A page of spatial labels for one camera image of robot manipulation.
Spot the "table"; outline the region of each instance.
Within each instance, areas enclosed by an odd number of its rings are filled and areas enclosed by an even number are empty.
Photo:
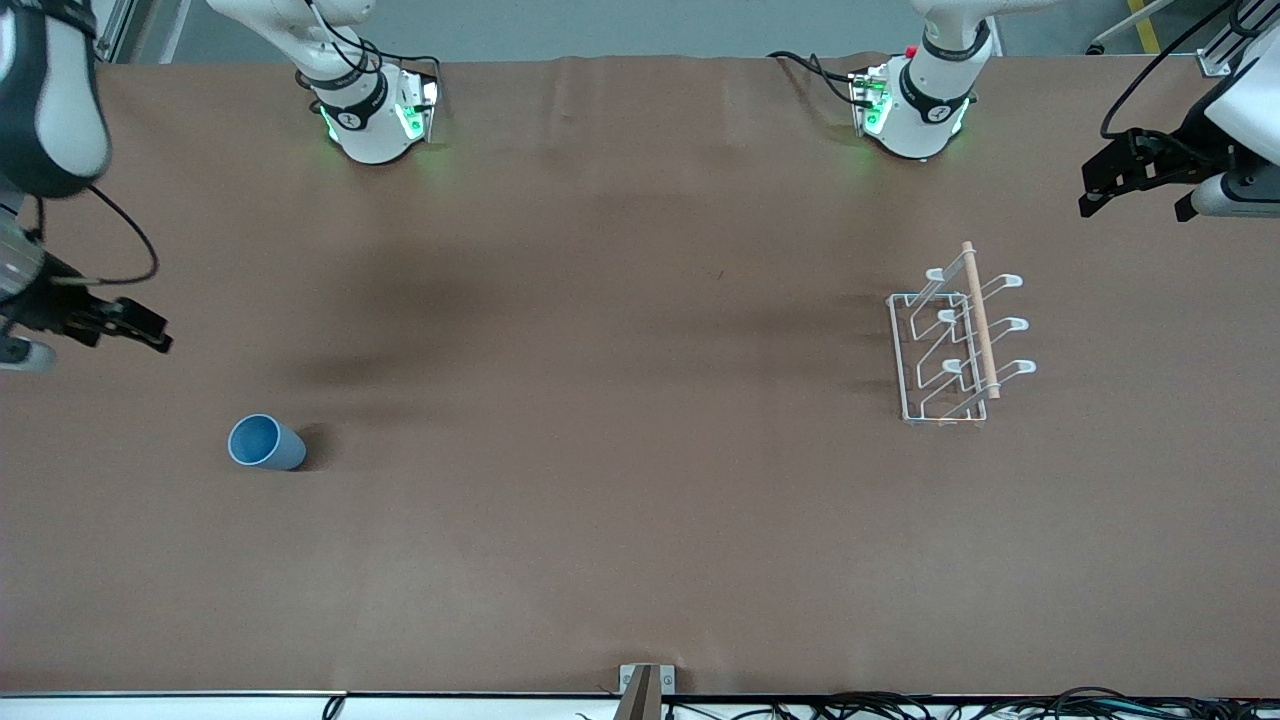
[[[996,60],[927,164],[772,60],[447,65],[381,168],[292,68],[104,68],[177,341],[3,379],[0,685],[1280,693],[1280,243],[1183,188],[1076,217],[1140,63]],[[910,428],[884,296],[963,240],[1041,370]],[[145,261],[90,197],[49,242]],[[253,411],[305,471],[230,462]]]

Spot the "black cable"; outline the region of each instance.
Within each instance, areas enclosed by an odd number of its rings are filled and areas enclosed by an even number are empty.
[[[948,719],[959,720],[965,706],[957,705],[948,714]],[[1171,708],[1184,710],[1187,715],[1171,712]],[[1192,698],[1155,698],[1137,701],[1110,688],[1080,687],[1071,688],[1057,696],[1012,698],[997,701],[982,706],[982,708],[969,720],[980,720],[988,715],[1010,710],[1014,712],[1028,712],[1025,720],[1060,720],[1062,717],[1093,717],[1098,720],[1121,720],[1124,716],[1158,717],[1162,720],[1228,720],[1230,715],[1243,712],[1251,720],[1257,720],[1256,715],[1249,715],[1252,707],[1225,707],[1221,702],[1206,702]]]
[[[809,63],[809,60],[805,60],[800,55],[796,55],[795,53],[791,53],[788,50],[778,50],[776,53],[769,53],[768,55],[765,55],[765,58],[773,58],[774,60],[778,60],[778,59],[791,60],[792,63],[800,65],[801,68],[809,70],[810,73],[817,74],[817,73],[824,72],[827,74],[827,77],[829,77],[831,79],[838,79],[838,81],[849,82],[849,77],[847,76],[841,76],[841,74],[832,73],[832,72],[819,70],[817,67],[812,65]]]
[[[841,719],[867,712],[884,720],[934,720],[933,714],[919,700],[888,692],[836,693],[827,701],[826,707],[841,711]],[[908,712],[906,707],[918,710],[920,717]]]
[[[701,710],[701,708],[698,708],[698,707],[694,707],[694,706],[691,706],[691,705],[682,705],[682,703],[678,703],[678,702],[673,702],[673,703],[671,703],[671,708],[672,708],[672,710],[675,710],[675,708],[677,708],[677,707],[678,707],[678,708],[681,708],[681,710],[687,710],[687,711],[690,711],[690,712],[696,712],[696,714],[701,715],[703,717],[710,717],[710,720],[724,720],[724,719],[723,719],[723,717],[721,717],[719,715],[713,715],[713,714],[710,714],[710,712],[707,712],[705,710]]]
[[[788,53],[786,50],[778,50],[777,53],[769,53],[769,58],[774,58],[774,59],[778,59],[778,60],[794,60],[801,68],[809,70],[810,73],[813,73],[813,74],[815,74],[818,77],[820,77],[822,81],[827,83],[827,87],[831,88],[831,92],[835,94],[836,97],[840,97],[841,100],[844,100],[845,102],[847,102],[847,104],[850,104],[850,105],[852,105],[855,108],[864,108],[865,109],[865,108],[870,108],[872,106],[872,104],[868,102],[868,101],[865,101],[865,100],[855,100],[855,99],[845,95],[844,92],[841,92],[840,88],[836,87],[836,81],[849,82],[849,74],[838,74],[838,73],[833,73],[833,72],[829,72],[826,68],[823,68],[822,67],[822,60],[818,59],[818,54],[817,53],[809,55],[808,60],[804,60],[799,55],[796,55],[795,53]],[[865,69],[867,68],[859,68],[859,69],[851,70],[851,72],[861,72],[861,70],[865,70]]]
[[[782,703],[774,705],[773,706],[773,712],[777,714],[777,715],[781,715],[782,720],[800,720],[799,715],[796,715],[795,712],[791,712],[791,710],[787,708],[787,706],[785,706]]]
[[[83,286],[83,287],[97,287],[97,286],[105,286],[105,284],[138,284],[141,282],[146,282],[146,281],[156,277],[156,273],[160,272],[160,256],[156,254],[155,246],[151,245],[151,238],[147,237],[147,233],[142,231],[142,227],[138,225],[138,223],[132,217],[129,217],[129,214],[125,213],[123,208],[120,208],[119,205],[115,204],[114,200],[111,200],[110,197],[108,197],[105,192],[102,192],[101,190],[99,190],[96,186],[92,186],[92,184],[88,186],[88,190],[90,190],[90,192],[92,192],[93,195],[96,195],[99,200],[101,200],[104,204],[106,204],[108,208],[110,208],[111,210],[115,210],[115,214],[119,215],[120,219],[124,220],[131,228],[133,228],[133,232],[137,233],[138,240],[141,240],[142,245],[147,249],[147,255],[151,256],[151,266],[147,268],[147,272],[142,273],[141,275],[134,275],[134,277],[131,277],[131,278],[55,278],[55,281],[59,282],[60,284],[76,284],[76,286]],[[37,197],[36,201],[37,201],[37,205],[38,205],[40,204],[40,199]],[[40,215],[41,215],[40,227],[41,227],[41,231],[42,231],[44,229],[44,206],[42,205],[40,205]]]
[[[333,24],[329,22],[329,19],[324,17],[324,13],[321,13],[320,9],[315,6],[315,0],[305,0],[305,1],[306,1],[306,4],[307,4],[308,8],[314,9],[315,15],[320,19],[320,23],[324,24],[325,29],[329,31],[329,35],[333,38],[335,38],[335,40],[338,40],[338,41],[340,41],[340,42],[343,42],[346,45],[349,45],[352,47],[358,47],[360,50],[362,50],[365,53],[372,50],[374,55],[376,55],[378,58],[380,58],[383,60],[404,60],[404,61],[408,61],[408,63],[431,63],[431,68],[433,68],[433,70],[435,73],[431,77],[431,79],[434,79],[435,82],[442,82],[440,81],[440,59],[436,58],[435,55],[397,55],[396,53],[387,53],[384,50],[379,50],[376,45],[374,45],[372,42],[369,42],[365,38],[360,38],[360,42],[353,42],[351,40],[347,40],[342,33],[338,32],[338,28],[333,27]],[[362,73],[366,73],[366,74],[379,72],[376,68],[374,68],[372,70],[367,70],[367,69],[364,69],[364,68],[357,68],[355,64],[351,63],[351,60],[347,58],[347,55],[342,50],[338,50],[338,55],[342,55],[343,61],[346,61],[347,65],[349,65],[351,69],[353,69],[353,70],[362,72]]]
[[[773,716],[773,715],[777,715],[777,712],[774,711],[773,707],[764,707],[764,708],[760,708],[760,710],[748,710],[746,712],[739,712],[733,717],[730,717],[730,720],[745,720],[746,717],[755,717],[756,715],[769,715],[769,716]]]
[[[329,702],[324,703],[324,712],[320,714],[320,720],[337,720],[344,705],[347,705],[347,696],[337,694],[330,697]]]
[[[29,231],[40,245],[45,243],[45,199],[36,196],[36,227]]]
[[[1098,132],[1102,135],[1103,140],[1115,140],[1124,135],[1111,131],[1111,120],[1115,119],[1116,113],[1120,111],[1120,108],[1129,100],[1129,97],[1134,94],[1134,91],[1138,90],[1138,86],[1142,85],[1144,79],[1147,79],[1147,76],[1149,76],[1152,70],[1155,70],[1156,67],[1160,65],[1160,63],[1164,63],[1165,58],[1172,55],[1174,50],[1176,50],[1179,45],[1187,42],[1190,38],[1190,36],[1199,32],[1201,28],[1207,26],[1210,22],[1213,20],[1213,18],[1222,14],[1224,10],[1226,10],[1238,1],[1239,0],[1225,0],[1213,12],[1201,18],[1192,27],[1187,28],[1187,32],[1181,33],[1180,36],[1178,36],[1178,40],[1169,44],[1169,47],[1161,50],[1160,54],[1156,55],[1156,58],[1151,63],[1148,63],[1147,67],[1143,68],[1140,73],[1138,73],[1138,77],[1133,78],[1133,82],[1129,83],[1129,87],[1126,87],[1125,91],[1120,94],[1120,97],[1116,99],[1115,104],[1111,105],[1111,109],[1107,110],[1107,114],[1103,115],[1102,118],[1102,127],[1100,128]]]
[[[1262,22],[1257,23],[1253,27],[1244,27],[1244,23],[1242,22],[1242,18],[1240,18],[1240,6],[1242,5],[1244,5],[1244,0],[1235,0],[1235,6],[1231,8],[1231,12],[1228,13],[1228,15],[1226,15],[1226,22],[1231,23],[1231,32],[1234,32],[1235,35],[1239,35],[1240,37],[1251,37],[1252,38],[1252,37],[1261,36],[1262,32],[1263,32],[1263,28],[1260,27],[1260,26],[1263,22],[1266,22],[1266,19],[1263,19]],[[1257,10],[1260,6],[1261,5],[1254,5],[1253,8],[1251,8],[1249,9],[1249,14],[1252,14],[1253,10]]]

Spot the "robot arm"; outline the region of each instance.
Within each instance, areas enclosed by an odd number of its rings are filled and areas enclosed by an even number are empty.
[[[93,77],[88,0],[0,0],[0,174],[68,197],[111,161]]]
[[[886,150],[924,160],[946,147],[969,109],[973,83],[991,58],[987,18],[1059,0],[911,0],[924,15],[913,56],[899,55],[852,79],[854,124]]]
[[[76,195],[110,163],[93,35],[87,0],[0,0],[0,174],[38,199]],[[90,284],[45,250],[40,228],[0,215],[0,369],[52,368],[47,345],[9,336],[19,324],[91,347],[109,334],[168,352],[164,318],[127,297],[93,297]]]
[[[1170,132],[1130,128],[1082,168],[1080,215],[1133,191],[1171,183],[1197,187],[1175,204],[1196,215],[1280,217],[1280,24],[1244,53]]]
[[[374,0],[209,0],[298,67],[320,99],[329,136],[357,163],[389,163],[429,140],[435,79],[383,63],[348,26],[372,13]]]

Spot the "cup opening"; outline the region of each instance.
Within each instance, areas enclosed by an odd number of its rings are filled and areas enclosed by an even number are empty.
[[[268,415],[250,415],[236,427],[227,441],[232,459],[241,465],[257,465],[280,446],[280,428]]]

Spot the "green led light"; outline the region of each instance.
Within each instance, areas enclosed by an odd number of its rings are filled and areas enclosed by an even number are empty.
[[[320,108],[320,117],[324,118],[324,124],[329,128],[329,140],[339,142],[338,131],[333,129],[333,122],[329,119],[329,113],[324,109],[324,106]]]
[[[951,126],[951,135],[960,132],[960,123],[964,122],[964,114],[965,110],[968,109],[969,109],[969,101],[965,100],[964,102],[960,104],[960,109],[956,110],[956,122],[954,126]]]
[[[890,110],[893,109],[893,102],[891,101],[888,94],[881,95],[879,100],[867,110],[867,132],[872,135],[879,135],[879,131],[884,127],[884,118],[888,117]]]
[[[398,110],[397,114],[399,115],[401,124],[404,126],[404,135],[407,135],[410,140],[419,140],[422,137],[422,114],[415,108],[404,108],[401,105],[396,105],[396,110]]]

